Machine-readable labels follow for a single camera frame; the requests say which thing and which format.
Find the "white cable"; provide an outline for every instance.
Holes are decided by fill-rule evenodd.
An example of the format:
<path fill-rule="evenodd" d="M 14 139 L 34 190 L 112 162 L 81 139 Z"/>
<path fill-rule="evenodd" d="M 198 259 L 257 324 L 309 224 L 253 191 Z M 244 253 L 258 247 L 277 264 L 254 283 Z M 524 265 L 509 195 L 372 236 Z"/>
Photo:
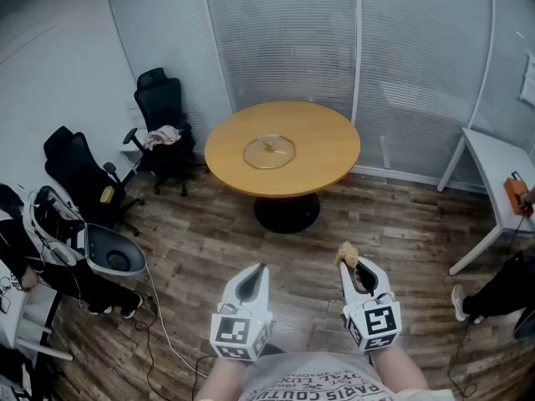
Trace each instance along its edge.
<path fill-rule="evenodd" d="M 158 298 L 158 293 L 156 292 L 156 287 L 154 285 L 154 279 L 152 279 L 152 275 L 150 274 L 150 270 L 149 270 L 149 265 L 148 264 L 145 264 L 145 268 L 147 270 L 147 273 L 149 273 L 150 281 L 152 282 L 152 289 L 154 290 L 154 295 L 156 297 L 156 306 L 158 307 L 158 314 L 160 315 L 161 327 L 164 329 L 164 334 L 166 335 L 167 342 L 169 343 L 169 347 L 171 348 L 171 351 L 173 351 L 173 353 L 178 358 L 180 358 L 182 360 L 182 362 L 185 365 L 187 365 L 187 367 L 194 373 L 195 369 L 189 363 L 187 363 L 187 361 L 184 359 L 184 357 L 182 357 L 182 355 L 180 355 L 175 349 L 173 349 L 173 346 L 171 345 L 171 340 L 169 339 L 169 334 L 167 334 L 166 326 L 164 325 L 164 318 L 161 316 L 160 298 Z M 197 374 L 199 374 L 200 376 L 202 376 L 204 378 L 208 378 L 208 376 L 206 376 L 204 373 L 201 373 L 198 370 L 197 370 Z"/>

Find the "round wooden table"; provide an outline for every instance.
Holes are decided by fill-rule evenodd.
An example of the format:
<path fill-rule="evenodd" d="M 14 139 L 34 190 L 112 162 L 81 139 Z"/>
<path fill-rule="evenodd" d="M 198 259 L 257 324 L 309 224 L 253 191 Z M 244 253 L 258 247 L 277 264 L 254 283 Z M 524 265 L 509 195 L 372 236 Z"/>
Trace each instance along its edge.
<path fill-rule="evenodd" d="M 245 147 L 263 135 L 290 140 L 294 157 L 273 169 L 247 163 Z M 316 192 L 343 178 L 359 153 L 359 134 L 344 116 L 321 105 L 293 101 L 237 112 L 214 130 L 205 148 L 210 171 L 229 187 L 256 196 L 255 216 L 277 233 L 309 227 L 319 214 Z"/>

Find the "grey plastic seat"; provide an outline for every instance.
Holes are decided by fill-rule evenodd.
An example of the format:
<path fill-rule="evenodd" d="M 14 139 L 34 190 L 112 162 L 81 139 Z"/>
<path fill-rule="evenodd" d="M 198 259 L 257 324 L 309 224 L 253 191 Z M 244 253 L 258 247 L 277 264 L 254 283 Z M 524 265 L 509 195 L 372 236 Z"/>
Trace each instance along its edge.
<path fill-rule="evenodd" d="M 145 255 L 130 239 L 106 227 L 87 225 L 87 262 L 97 272 L 132 277 L 145 270 Z"/>

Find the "mesh office chair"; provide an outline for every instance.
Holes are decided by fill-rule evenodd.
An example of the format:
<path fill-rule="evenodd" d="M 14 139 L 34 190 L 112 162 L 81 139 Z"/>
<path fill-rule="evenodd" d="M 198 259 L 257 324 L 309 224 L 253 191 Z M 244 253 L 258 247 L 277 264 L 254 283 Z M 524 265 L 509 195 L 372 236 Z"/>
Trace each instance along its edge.
<path fill-rule="evenodd" d="M 168 178 L 177 178 L 182 185 L 182 196 L 187 196 L 187 170 L 206 167 L 206 163 L 196 163 L 193 147 L 195 140 L 191 126 L 187 123 L 187 114 L 182 113 L 181 82 L 168 79 L 164 69 L 152 69 L 137 79 L 135 102 L 140 106 L 149 132 L 169 125 L 177 128 L 181 138 L 172 145 L 155 145 L 146 149 L 135 137 L 137 128 L 133 128 L 125 137 L 123 144 L 133 141 L 143 155 L 140 170 L 156 174 L 154 192 L 160 193 L 160 185 Z"/>
<path fill-rule="evenodd" d="M 111 162 L 104 164 L 105 170 L 98 166 L 84 134 L 73 134 L 62 126 L 46 140 L 44 153 L 47 157 L 44 169 L 69 193 L 85 221 L 109 228 L 119 222 L 132 230 L 134 236 L 140 234 L 125 221 L 125 213 L 136 203 L 145 202 L 137 198 L 121 206 L 126 196 L 124 183 Z M 113 187 L 114 194 L 110 203 L 101 203 L 100 197 L 108 186 Z"/>

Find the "window blinds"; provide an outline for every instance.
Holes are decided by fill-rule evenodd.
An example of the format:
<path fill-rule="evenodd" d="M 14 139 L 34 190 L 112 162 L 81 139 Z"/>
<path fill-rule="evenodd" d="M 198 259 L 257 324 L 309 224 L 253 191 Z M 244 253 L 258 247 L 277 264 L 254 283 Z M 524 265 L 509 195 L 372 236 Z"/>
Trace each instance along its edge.
<path fill-rule="evenodd" d="M 206 0 L 110 0 L 134 76 L 163 67 L 182 83 L 184 111 L 203 151 L 231 113 Z"/>
<path fill-rule="evenodd" d="M 494 49 L 472 128 L 530 151 L 535 110 L 520 93 L 529 54 L 535 56 L 535 0 L 496 0 Z"/>
<path fill-rule="evenodd" d="M 208 0 L 235 111 L 311 101 L 351 119 L 355 0 Z"/>
<path fill-rule="evenodd" d="M 360 165 L 441 177 L 481 86 L 491 0 L 362 0 Z"/>

